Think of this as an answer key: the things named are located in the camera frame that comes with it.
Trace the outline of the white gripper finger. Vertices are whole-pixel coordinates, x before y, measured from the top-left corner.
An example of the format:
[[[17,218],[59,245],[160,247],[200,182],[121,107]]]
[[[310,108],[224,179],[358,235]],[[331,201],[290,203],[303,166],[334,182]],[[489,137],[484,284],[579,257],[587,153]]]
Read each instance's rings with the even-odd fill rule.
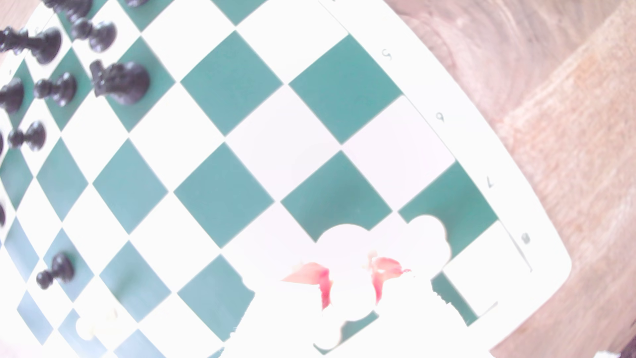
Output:
[[[326,262],[308,262],[257,290],[234,331],[234,357],[313,357]]]
[[[381,290],[378,319],[348,344],[349,357],[491,357],[471,338],[458,311],[433,290],[426,271],[399,261],[371,261]]]

